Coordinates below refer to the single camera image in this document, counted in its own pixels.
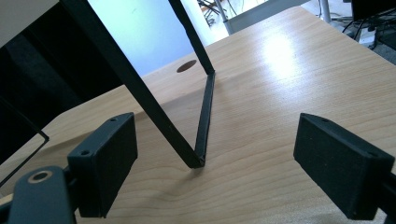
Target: wood grain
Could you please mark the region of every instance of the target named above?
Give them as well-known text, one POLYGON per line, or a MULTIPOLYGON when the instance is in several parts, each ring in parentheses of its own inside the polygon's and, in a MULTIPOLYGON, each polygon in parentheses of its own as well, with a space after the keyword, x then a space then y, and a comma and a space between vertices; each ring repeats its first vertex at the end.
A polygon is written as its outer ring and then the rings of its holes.
MULTIPOLYGON (((300 113, 331 119, 396 155, 396 67, 300 7, 209 47, 217 70, 206 167, 190 170, 124 87, 69 110, 21 174, 65 156, 106 119, 134 111, 139 157, 107 219, 80 223, 356 223, 293 159, 300 113)), ((205 72, 187 56, 145 82, 193 146, 205 72)), ((5 176, 39 143, 0 166, 5 176)), ((374 223, 382 223, 378 213, 374 223)))

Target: computer monitor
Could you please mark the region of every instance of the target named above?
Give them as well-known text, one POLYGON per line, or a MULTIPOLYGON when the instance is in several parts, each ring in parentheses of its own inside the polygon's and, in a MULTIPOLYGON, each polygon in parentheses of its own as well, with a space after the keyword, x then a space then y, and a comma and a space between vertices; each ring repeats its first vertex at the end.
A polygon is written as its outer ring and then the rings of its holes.
POLYGON ((367 19, 396 7, 396 0, 351 0, 353 21, 367 19))

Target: black frame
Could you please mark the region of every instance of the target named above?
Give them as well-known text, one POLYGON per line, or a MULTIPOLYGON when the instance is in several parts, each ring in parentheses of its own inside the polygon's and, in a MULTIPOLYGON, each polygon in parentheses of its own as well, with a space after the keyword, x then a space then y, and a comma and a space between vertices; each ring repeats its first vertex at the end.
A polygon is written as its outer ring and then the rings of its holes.
POLYGON ((98 48, 108 64, 110 64, 110 67, 112 67, 136 101, 143 107, 180 158, 190 168, 204 167, 215 83, 215 70, 181 2, 179 0, 169 0, 172 9, 186 30, 198 60, 207 74, 195 149, 192 149, 183 135, 181 135, 172 121, 167 117, 160 104, 122 53, 120 47, 102 24, 88 1, 61 0, 60 2, 85 35, 98 48))

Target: wooden desk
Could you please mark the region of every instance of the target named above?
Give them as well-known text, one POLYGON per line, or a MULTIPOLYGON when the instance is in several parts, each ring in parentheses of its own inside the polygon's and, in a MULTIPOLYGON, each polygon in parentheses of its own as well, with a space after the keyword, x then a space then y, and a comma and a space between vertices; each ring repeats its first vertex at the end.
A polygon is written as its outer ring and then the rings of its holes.
MULTIPOLYGON (((108 218, 79 222, 348 223, 292 157, 299 115, 332 119, 395 156, 396 67, 300 7, 207 52, 217 79, 205 168, 190 170, 120 87, 50 123, 49 143, 1 193, 32 169, 66 166, 68 152, 104 120, 134 111, 139 158, 108 218)), ((205 73, 198 64, 176 72, 191 59, 144 79, 193 145, 205 73)), ((39 143, 33 138, 2 164, 0 177, 39 143)))

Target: black bracket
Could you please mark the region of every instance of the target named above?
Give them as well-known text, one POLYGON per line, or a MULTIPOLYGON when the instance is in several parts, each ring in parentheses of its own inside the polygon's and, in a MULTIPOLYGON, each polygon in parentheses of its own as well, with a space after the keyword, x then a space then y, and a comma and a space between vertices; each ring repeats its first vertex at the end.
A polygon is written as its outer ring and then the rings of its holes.
POLYGON ((349 219, 396 221, 394 157, 336 123, 301 114, 294 159, 349 219))
POLYGON ((13 200, 0 206, 0 222, 76 223, 106 217, 137 159, 134 114, 107 120, 68 156, 68 167, 43 167, 20 178, 13 200))
POLYGON ((95 14, 88 1, 61 0, 60 2, 75 22, 80 26, 85 35, 98 48, 108 64, 115 71, 126 88, 131 92, 136 101, 143 107, 180 158, 190 168, 204 167, 210 123, 210 111, 215 83, 215 70, 180 0, 169 0, 169 3, 184 26, 198 60, 207 74, 205 95, 201 109, 195 150, 192 149, 183 135, 181 135, 177 130, 176 126, 167 117, 160 104, 149 91, 149 88, 134 70, 133 66, 122 53, 120 47, 117 45, 111 34, 95 14))

